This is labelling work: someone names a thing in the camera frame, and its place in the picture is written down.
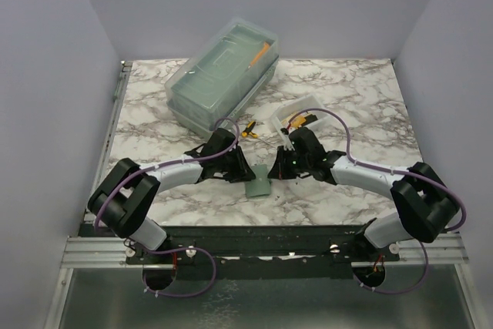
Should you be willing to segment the green leather card holder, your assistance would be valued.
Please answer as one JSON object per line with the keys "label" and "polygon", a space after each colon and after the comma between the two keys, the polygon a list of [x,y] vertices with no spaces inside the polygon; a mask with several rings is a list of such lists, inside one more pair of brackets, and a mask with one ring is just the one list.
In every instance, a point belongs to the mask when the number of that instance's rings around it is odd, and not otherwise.
{"label": "green leather card holder", "polygon": [[267,166],[265,164],[257,164],[251,169],[255,178],[244,183],[246,198],[257,199],[268,197],[271,194],[271,182],[267,176]]}

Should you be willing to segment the white card tray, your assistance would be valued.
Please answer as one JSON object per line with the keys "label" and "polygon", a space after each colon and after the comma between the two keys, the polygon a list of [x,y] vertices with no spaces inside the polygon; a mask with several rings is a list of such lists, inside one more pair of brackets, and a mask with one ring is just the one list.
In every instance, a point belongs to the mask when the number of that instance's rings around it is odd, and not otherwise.
{"label": "white card tray", "polygon": [[281,134],[281,130],[286,129],[286,124],[283,121],[288,116],[306,113],[307,121],[302,126],[316,130],[324,126],[330,118],[327,113],[321,112],[319,109],[324,109],[324,104],[319,96],[311,93],[295,100],[283,102],[274,110],[268,123],[272,131]]}

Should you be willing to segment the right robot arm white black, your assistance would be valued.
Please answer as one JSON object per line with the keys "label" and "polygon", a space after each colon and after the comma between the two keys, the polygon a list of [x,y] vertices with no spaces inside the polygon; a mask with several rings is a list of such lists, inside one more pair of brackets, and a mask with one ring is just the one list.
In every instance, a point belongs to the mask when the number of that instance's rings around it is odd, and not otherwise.
{"label": "right robot arm white black", "polygon": [[368,167],[350,160],[339,150],[326,151],[315,134],[302,127],[290,135],[289,149],[277,147],[268,173],[272,180],[313,177],[331,185],[355,186],[392,200],[396,212],[367,222],[354,242],[356,255],[365,261],[398,241],[433,242],[458,213],[458,202],[444,190],[433,169],[425,163],[391,169],[373,163]]}

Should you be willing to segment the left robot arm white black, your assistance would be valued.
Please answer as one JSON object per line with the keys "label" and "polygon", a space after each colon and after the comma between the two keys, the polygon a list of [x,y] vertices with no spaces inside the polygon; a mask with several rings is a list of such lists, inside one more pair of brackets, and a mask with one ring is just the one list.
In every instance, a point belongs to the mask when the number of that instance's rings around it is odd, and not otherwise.
{"label": "left robot arm white black", "polygon": [[104,223],[116,236],[144,247],[144,254],[155,264],[170,256],[166,231],[148,217],[159,193],[205,180],[242,183],[256,179],[238,139],[219,128],[206,143],[186,151],[180,158],[142,168],[124,158],[90,196],[87,209],[96,216],[95,226]]}

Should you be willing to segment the yellow black small screwdriver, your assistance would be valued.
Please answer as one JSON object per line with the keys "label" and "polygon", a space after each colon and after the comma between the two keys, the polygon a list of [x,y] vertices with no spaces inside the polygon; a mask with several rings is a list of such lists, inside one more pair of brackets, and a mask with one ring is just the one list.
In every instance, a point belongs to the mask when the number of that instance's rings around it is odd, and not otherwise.
{"label": "yellow black small screwdriver", "polygon": [[253,139],[258,139],[259,136],[254,132],[254,128],[256,126],[257,122],[256,121],[251,121],[249,122],[245,129],[242,131],[241,136],[243,138],[251,137]]}

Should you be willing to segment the clear plastic storage box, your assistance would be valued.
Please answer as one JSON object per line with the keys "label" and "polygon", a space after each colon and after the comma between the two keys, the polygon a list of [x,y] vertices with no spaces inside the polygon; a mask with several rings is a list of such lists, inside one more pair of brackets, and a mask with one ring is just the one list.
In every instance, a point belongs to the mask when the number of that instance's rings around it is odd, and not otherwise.
{"label": "clear plastic storage box", "polygon": [[[248,65],[270,44],[265,55]],[[218,119],[237,120],[273,78],[279,60],[277,34],[232,19],[166,82],[166,104],[176,121],[209,139]]]}

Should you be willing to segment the orange tool inside box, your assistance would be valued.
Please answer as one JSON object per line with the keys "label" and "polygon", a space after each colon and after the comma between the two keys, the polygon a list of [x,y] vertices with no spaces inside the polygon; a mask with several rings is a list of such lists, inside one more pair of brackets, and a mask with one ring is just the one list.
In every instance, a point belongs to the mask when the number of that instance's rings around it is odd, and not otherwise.
{"label": "orange tool inside box", "polygon": [[262,49],[250,61],[248,68],[250,69],[251,67],[253,67],[265,55],[265,53],[269,50],[269,48],[270,48],[270,44],[268,42],[264,42]]}

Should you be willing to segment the black front mounting rail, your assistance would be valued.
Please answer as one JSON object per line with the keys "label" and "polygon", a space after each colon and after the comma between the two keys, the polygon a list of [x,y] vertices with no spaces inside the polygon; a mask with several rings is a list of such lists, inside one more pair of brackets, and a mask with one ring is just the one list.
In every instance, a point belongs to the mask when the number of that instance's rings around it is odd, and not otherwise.
{"label": "black front mounting rail", "polygon": [[126,262],[154,278],[270,280],[350,279],[357,265],[395,262],[388,247],[366,247],[359,225],[167,227],[168,238],[150,253],[138,244]]}

